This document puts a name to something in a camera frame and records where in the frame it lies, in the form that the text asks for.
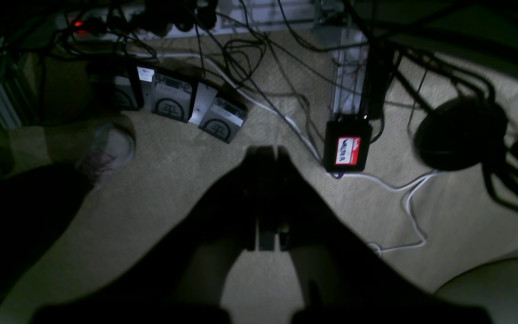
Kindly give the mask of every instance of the white cord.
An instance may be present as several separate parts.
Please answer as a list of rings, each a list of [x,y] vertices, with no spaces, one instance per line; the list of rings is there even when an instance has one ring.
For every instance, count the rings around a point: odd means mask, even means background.
[[[415,179],[415,180],[413,180],[413,181],[411,181],[411,182],[409,182],[409,183],[407,183],[407,184],[405,184],[405,185],[403,185],[401,187],[395,187],[395,186],[393,186],[391,184],[386,183],[381,178],[378,178],[377,176],[370,175],[370,174],[363,174],[363,173],[360,173],[360,174],[345,174],[345,175],[343,175],[343,177],[368,179],[368,180],[371,180],[371,181],[374,181],[374,182],[378,183],[380,186],[385,188],[387,191],[390,191],[391,193],[400,193],[401,191],[405,191],[407,189],[410,189],[410,188],[414,187],[416,184],[420,183],[421,181],[423,181],[425,179],[429,179],[429,178],[431,178],[434,175],[436,175],[436,174],[434,174],[433,172],[430,173],[430,174],[421,175],[417,179]]]
[[[413,226],[413,230],[415,231],[415,234],[417,234],[417,236],[419,237],[419,242],[400,245],[400,246],[394,246],[394,247],[389,247],[389,248],[381,248],[381,246],[375,242],[368,242],[368,244],[367,244],[368,247],[371,248],[372,250],[374,250],[374,252],[379,257],[382,257],[384,252],[392,252],[392,251],[404,250],[404,249],[408,249],[408,248],[421,248],[422,246],[425,246],[425,244],[427,243],[427,238],[425,237],[425,235],[423,235],[423,231],[419,227],[419,223],[417,223],[417,219],[415,218],[415,215],[413,214],[413,208],[412,208],[411,204],[413,203],[413,195],[415,195],[415,193],[430,178],[433,178],[434,176],[436,176],[438,174],[440,174],[440,173],[437,173],[436,171],[434,171],[434,172],[431,172],[430,174],[420,176],[419,178],[417,178],[416,180],[411,182],[410,184],[413,183],[413,185],[416,185],[416,186],[415,186],[415,188],[413,188],[411,190],[411,192],[409,193],[409,196],[407,196],[407,199],[405,199],[405,206],[404,206],[405,214],[407,214],[407,217],[409,218],[409,221],[411,222],[411,225]],[[375,180],[378,183],[380,182],[380,179],[373,179],[373,180]]]
[[[135,53],[133,55],[136,55],[138,57],[152,57],[151,55],[148,55],[148,54],[140,54],[140,53]],[[198,53],[191,53],[191,52],[185,52],[185,53],[158,53],[157,54],[157,57],[168,57],[168,58],[172,58],[172,57],[176,57],[176,58],[181,58],[181,57],[193,57],[193,58],[201,58],[201,55],[198,54]],[[218,72],[218,74],[220,74],[222,76],[222,78],[230,84],[230,86],[232,86],[234,89],[237,89],[237,92],[239,92],[245,99],[253,102],[254,104],[256,104],[257,106],[267,110],[267,111],[270,111],[272,113],[276,113],[275,110],[273,110],[271,107],[263,104],[262,102],[258,101],[257,99],[253,98],[253,96],[251,96],[250,94],[248,94],[247,92],[245,92],[244,90],[242,90],[241,88],[238,88],[238,86],[235,84],[235,82],[233,82],[233,80],[222,70],[221,67],[219,67],[219,65],[217,63],[215,63],[215,61],[213,59],[210,59],[209,57],[206,57],[205,55],[203,56],[203,59],[209,63],[211,66],[213,66],[213,68]],[[315,148],[315,146],[313,145],[313,143],[308,139],[307,136],[305,136],[305,134],[301,131],[301,129],[297,126],[297,123],[289,116],[287,115],[283,115],[283,117],[289,122],[290,126],[293,127],[298,135],[299,135],[299,139],[307,146],[307,148],[311,151],[311,153],[318,158],[318,160],[320,162],[322,162],[322,158],[321,156],[319,155],[319,152],[317,151],[317,149]],[[417,236],[420,238],[420,241],[417,242],[417,243],[413,243],[413,244],[406,244],[406,245],[401,245],[401,246],[395,246],[395,247],[390,247],[390,248],[381,248],[381,246],[375,242],[369,242],[367,245],[372,248],[373,250],[375,250],[376,254],[378,254],[379,257],[382,257],[383,255],[383,252],[392,252],[392,251],[396,251],[396,250],[403,250],[403,249],[407,249],[407,248],[420,248],[422,246],[424,246],[427,242],[427,239],[426,237],[423,235],[423,232],[421,231],[420,227],[419,227],[419,224],[417,223],[417,220],[415,219],[415,215],[413,215],[413,211],[411,209],[411,200],[413,198],[413,195],[417,192],[417,190],[419,188],[421,188],[430,178],[434,177],[438,175],[437,172],[431,172],[430,174],[427,174],[427,175],[422,175],[422,176],[419,176],[417,179],[411,181],[410,183],[407,183],[401,187],[394,187],[388,183],[386,183],[385,181],[383,181],[382,179],[374,176],[374,175],[370,175],[370,174],[345,174],[344,176],[345,177],[351,177],[351,178],[364,178],[364,179],[368,179],[368,180],[371,180],[371,181],[374,181],[376,183],[378,183],[380,186],[382,186],[383,188],[385,188],[387,191],[390,191],[391,193],[399,193],[401,191],[405,191],[407,189],[410,189],[412,187],[415,187],[414,189],[412,189],[411,193],[409,193],[409,196],[407,197],[406,201],[405,201],[405,213],[407,214],[407,217],[409,218],[409,220],[411,221],[411,224],[413,226],[413,230],[415,230],[415,233],[417,234]]]
[[[148,54],[140,54],[140,53],[133,53],[132,55],[138,56],[138,57],[152,57]],[[163,57],[163,58],[185,58],[185,57],[194,57],[194,58],[201,58],[201,55],[199,53],[191,53],[191,52],[184,52],[184,53],[158,53],[157,57]],[[221,67],[215,61],[209,57],[203,56],[203,59],[210,64],[210,66],[213,66],[215,70],[217,70],[218,74],[221,75],[221,77],[230,84],[234,89],[237,89],[237,92],[239,92],[245,99],[253,102],[254,104],[258,105],[259,107],[270,111],[272,113],[277,113],[275,110],[273,110],[268,105],[263,104],[261,101],[258,101],[257,99],[253,98],[250,94],[248,94],[245,90],[238,88],[237,84],[233,82],[231,78],[223,71]],[[315,148],[315,145],[309,140],[307,136],[301,131],[300,127],[298,127],[297,123],[289,116],[283,115],[283,117],[289,122],[290,126],[298,133],[300,141],[304,143],[305,146],[311,151],[313,156],[315,156],[319,162],[322,162],[322,158],[317,150]]]

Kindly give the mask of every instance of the sticker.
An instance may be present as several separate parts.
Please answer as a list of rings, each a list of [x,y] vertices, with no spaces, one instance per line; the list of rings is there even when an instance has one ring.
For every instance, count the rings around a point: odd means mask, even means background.
[[[226,111],[225,109],[221,108],[216,104],[214,104],[213,107],[211,107],[211,111],[234,123],[238,127],[241,127],[243,125],[243,119],[240,119],[239,117],[233,115],[232,113]]]
[[[153,80],[153,74],[155,74],[155,70],[138,66],[137,73],[139,74],[140,80],[151,82]]]
[[[207,111],[211,108],[211,102],[217,95],[217,90],[206,84],[199,83],[197,93],[195,94],[195,104],[193,105],[193,113],[189,119],[190,123],[199,126]]]
[[[335,165],[356,166],[359,157],[360,137],[339,137]]]

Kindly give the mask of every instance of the power cable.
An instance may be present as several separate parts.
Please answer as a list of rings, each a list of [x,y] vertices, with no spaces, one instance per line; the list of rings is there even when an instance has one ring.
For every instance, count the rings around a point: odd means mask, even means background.
[[[342,2],[345,6],[345,9],[353,19],[353,22],[358,26],[363,35],[365,35],[365,37],[368,39],[370,45],[377,44],[376,37],[370,32],[365,22],[355,12],[353,6],[351,6],[351,4],[349,3],[349,0],[342,0]],[[407,91],[407,93],[411,95],[411,97],[419,103],[421,109],[423,109],[430,116],[438,117],[438,114],[434,112],[433,107],[431,107],[429,103],[427,103],[426,100],[413,89],[409,80],[407,80],[407,78],[405,78],[403,74],[401,74],[401,72],[395,68],[394,64],[392,62],[389,62],[389,59],[387,59],[386,62],[389,68],[391,69],[392,74],[394,74],[395,78],[399,80],[403,88],[405,88],[405,91]]]
[[[403,55],[399,54],[397,56],[397,61],[395,62],[395,68],[397,70],[399,69],[399,66],[401,65],[402,60],[403,60]],[[387,88],[389,88],[391,86],[391,84],[393,84],[394,78],[395,78],[395,76],[391,73],[391,76],[389,77]],[[381,124],[380,124],[380,128],[379,128],[379,132],[371,139],[370,143],[371,144],[375,143],[381,137],[381,135],[383,135],[383,131],[385,131],[385,108],[384,107],[381,109]]]
[[[427,77],[427,73],[429,72],[429,70],[425,69],[425,72],[423,73],[423,76],[421,77],[421,82],[419,82],[419,87],[417,88],[417,93],[420,94],[421,93],[421,88],[423,88],[423,83],[425,82],[425,78]],[[412,131],[411,131],[411,121],[413,121],[413,115],[415,114],[415,105],[417,104],[416,101],[413,101],[413,108],[411,108],[411,113],[409,114],[409,121],[407,121],[407,135],[409,135],[409,137],[412,136]]]
[[[223,46],[221,45],[221,43],[216,39],[216,37],[209,31],[209,29],[207,29],[203,23],[201,23],[201,21],[199,20],[199,18],[197,18],[197,15],[195,15],[195,13],[193,11],[191,11],[189,8],[187,7],[184,7],[185,10],[187,10],[187,12],[189,12],[189,14],[191,16],[193,16],[193,19],[195,19],[196,23],[200,25],[201,29],[203,29],[205,31],[205,33],[207,33],[207,35],[209,35],[210,39],[212,39],[212,41],[222,50],[222,52],[224,53],[224,55],[226,55],[228,57],[228,59],[230,61],[233,62],[233,64],[236,66],[236,68],[238,68],[243,74],[246,74],[246,76],[249,76],[244,68],[239,64],[239,62],[237,62],[237,60],[235,60],[231,54],[229,54],[229,52],[227,52]],[[277,107],[275,107],[275,105],[271,102],[271,100],[269,100],[269,98],[267,97],[267,95],[259,88],[259,86],[257,85],[257,83],[253,80],[253,78],[249,77],[249,82],[253,85],[253,87],[257,90],[257,92],[259,92],[259,94],[261,95],[261,97],[263,97],[263,99],[269,104],[269,106],[271,107],[271,109],[273,109],[273,111],[275,111],[275,113],[277,113],[277,115],[279,115],[279,117],[281,117],[282,120],[285,121],[285,123],[287,125],[289,125],[289,127],[292,129],[292,131],[298,136],[298,137],[301,137],[301,134],[300,132],[298,132],[293,126],[292,124],[286,119],[285,115],[283,113],[281,113],[279,111],[279,109],[277,109]],[[309,148],[308,144],[306,144],[306,142],[304,142],[304,145],[310,149],[310,152],[313,154],[313,157],[319,162],[319,163],[322,163],[322,158],[321,156],[319,155],[319,153],[317,152],[317,150],[311,150],[311,148]]]
[[[235,24],[238,24],[242,27],[246,27],[244,23],[236,20],[236,19],[233,19],[229,16],[226,16],[224,14],[221,14],[221,13],[217,13],[218,16],[220,17],[223,17],[224,19],[227,19],[227,20],[230,20],[232,21],[233,23]],[[301,64],[304,68],[308,69],[309,72],[312,72],[313,74],[315,74],[315,76],[317,76],[318,78],[320,78],[321,80],[325,80],[325,82],[331,84],[332,86],[336,86],[342,90],[345,90],[345,91],[349,91],[349,92],[352,92],[351,89],[345,87],[345,86],[342,86],[340,84],[338,84],[337,82],[327,78],[326,76],[324,76],[323,74],[321,74],[320,72],[317,72],[314,68],[312,68],[311,66],[309,66],[309,64],[305,63],[304,61],[302,61],[300,58],[296,57],[296,55],[294,55],[293,53],[291,53],[290,51],[288,51],[284,46],[280,45],[279,43],[269,39],[268,37],[265,37],[261,34],[258,34],[257,31],[253,31],[253,29],[250,29],[250,27],[246,27],[251,34],[253,34],[255,37],[259,37],[261,39],[265,39],[265,41],[267,41],[268,43],[272,44],[273,46],[277,47],[279,50],[281,50],[283,53],[285,53],[286,55],[288,55],[289,57],[291,57],[293,60],[295,60],[296,62],[298,62],[299,64]],[[358,94],[358,95],[362,95],[362,93],[360,92],[354,92],[354,94]],[[403,104],[403,103],[397,103],[395,101],[388,101],[388,100],[385,100],[384,101],[385,104],[389,104],[389,105],[395,105],[397,107],[403,107],[403,108],[412,108],[413,106],[410,105],[410,104]]]
[[[430,174],[420,176],[419,178],[417,178],[416,180],[407,184],[404,187],[397,188],[396,191],[391,191],[391,192],[399,192],[399,191],[404,191],[405,189],[408,189],[410,187],[413,187],[413,189],[407,196],[407,199],[405,199],[404,209],[405,209],[405,215],[407,215],[409,221],[411,222],[411,226],[413,226],[413,230],[415,231],[415,234],[419,237],[419,242],[411,243],[411,244],[404,244],[404,245],[399,245],[399,246],[394,246],[394,247],[389,247],[389,248],[382,248],[381,245],[379,245],[376,242],[368,242],[368,244],[367,244],[368,247],[371,248],[372,250],[374,250],[379,257],[382,257],[383,253],[385,253],[385,252],[406,250],[406,249],[410,249],[410,248],[421,248],[421,247],[425,246],[425,244],[427,244],[427,237],[425,236],[425,234],[423,234],[423,230],[421,230],[421,227],[419,226],[419,222],[417,222],[417,217],[413,213],[413,195],[415,195],[415,193],[421,187],[423,187],[424,184],[430,178],[433,178],[436,175],[438,175],[437,172],[431,172]]]
[[[207,79],[205,75],[205,63],[203,62],[203,50],[201,49],[201,36],[199,35],[199,28],[195,25],[195,34],[197,35],[197,46],[199,47],[199,55],[201,55],[201,68],[203,69],[203,78]]]
[[[293,28],[290,26],[289,21],[286,18],[285,12],[283,10],[283,6],[281,4],[281,0],[277,0],[277,2],[279,3],[279,9],[281,11],[281,15],[282,15],[283,21],[284,21],[287,29],[290,31],[291,35],[297,41],[297,43],[299,43],[299,45],[301,45],[305,49],[308,49],[313,52],[318,52],[318,53],[326,53],[326,52],[331,52],[331,51],[345,50],[345,49],[351,49],[353,47],[361,47],[361,46],[370,45],[370,42],[364,41],[361,43],[329,47],[327,49],[320,49],[318,47],[315,47],[314,45],[312,45],[308,41],[306,41],[304,38],[302,38],[299,34],[297,34],[296,31],[293,30]],[[444,8],[436,13],[433,13],[427,17],[424,17],[424,18],[421,18],[414,22],[411,22],[410,24],[402,26],[398,29],[393,29],[392,31],[387,31],[386,33],[384,33],[382,35],[378,35],[376,37],[376,40],[377,41],[386,41],[387,39],[389,39],[390,37],[392,37],[394,35],[408,32],[412,29],[415,29],[416,27],[420,27],[425,24],[431,23],[433,21],[437,21],[446,16],[449,16],[452,13],[458,12],[459,10],[466,8],[470,4],[471,3],[468,0],[461,0],[459,2],[456,2],[455,4],[452,4],[451,6],[448,6],[447,8]]]

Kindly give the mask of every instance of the power strip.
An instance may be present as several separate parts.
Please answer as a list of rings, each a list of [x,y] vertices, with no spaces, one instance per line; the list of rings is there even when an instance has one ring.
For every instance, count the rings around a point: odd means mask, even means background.
[[[247,15],[249,16],[250,26],[257,31],[275,31],[286,29],[286,25],[283,22],[281,12],[278,8],[277,0],[257,0],[257,1],[246,1],[247,2]],[[294,0],[293,2],[282,1],[283,8],[287,20],[294,29],[311,29],[315,26],[315,15],[316,9],[309,0]],[[143,12],[145,6],[143,4],[126,4],[121,7],[125,19],[131,21],[133,17]],[[218,5],[218,12],[225,14],[235,20],[245,21],[245,12],[241,8],[241,4],[238,0],[232,0],[229,2],[221,2]],[[92,8],[87,10],[82,17],[81,21],[86,21],[89,18],[98,18],[99,20],[106,22],[107,15],[109,14],[109,7]],[[121,16],[118,10],[114,13],[116,16]],[[69,12],[66,14],[60,14],[56,17],[57,29],[65,29],[74,20],[78,18],[80,12]],[[246,27],[241,27],[234,24],[228,19],[223,17],[217,17],[217,23],[212,29],[215,35],[233,34],[233,33],[247,33]],[[160,39],[161,37],[155,35],[150,31],[138,29],[135,31],[138,39],[141,41],[149,41],[151,39]],[[190,31],[180,31],[175,26],[170,26],[169,33],[165,36],[166,38],[175,37],[195,37],[195,29]],[[74,32],[73,37],[68,40],[70,43],[78,41],[82,42],[103,42],[103,41],[117,41],[118,35],[113,33],[105,33],[102,35],[93,35],[88,32]]]

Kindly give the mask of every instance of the beige carpet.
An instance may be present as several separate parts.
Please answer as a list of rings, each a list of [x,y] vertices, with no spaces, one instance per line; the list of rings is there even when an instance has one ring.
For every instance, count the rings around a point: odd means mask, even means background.
[[[311,67],[331,76],[328,56],[300,49],[285,32],[272,36]],[[164,50],[194,48],[195,43],[175,40],[154,45]],[[204,50],[218,52],[207,39]],[[296,91],[308,99],[309,115],[323,134],[329,84],[280,54],[288,78]],[[401,71],[415,86],[419,84],[423,70],[403,61]],[[518,82],[481,71],[493,80],[498,100],[518,121]],[[80,72],[67,67],[49,78],[58,84],[85,85],[84,80],[74,80],[74,74]],[[269,55],[255,80],[265,92],[291,92]],[[61,105],[62,96],[73,104],[81,92],[69,89],[73,88],[64,86],[62,94],[54,96],[54,104]],[[421,94],[437,105],[456,92],[446,80],[428,74]],[[391,87],[388,99],[412,103],[397,83]],[[273,102],[304,127],[305,113],[296,98],[274,96]],[[402,185],[429,169],[413,154],[406,131],[409,109],[386,105],[385,112],[386,129],[371,147],[366,172]],[[10,131],[13,174],[51,162],[75,160],[94,127],[110,118]],[[16,284],[0,308],[0,324],[27,323],[35,309],[44,304],[68,302],[109,284],[180,222],[204,191],[242,160],[251,145],[285,146],[308,182],[363,240],[378,242],[385,248],[417,241],[403,213],[402,193],[389,193],[364,179],[332,179],[273,113],[253,107],[242,131],[229,145],[194,125],[147,112],[126,112],[117,118],[136,133],[135,160],[117,172],[109,185],[86,199],[66,233]],[[413,128],[422,118],[423,114],[415,114]],[[322,142],[317,145],[322,151]],[[426,291],[433,292],[455,275],[518,249],[518,216],[491,202],[478,166],[430,180],[415,196],[415,213],[428,235],[426,246],[389,252],[384,259]],[[229,274],[222,305],[234,323],[288,323],[303,305],[288,254],[243,253]]]

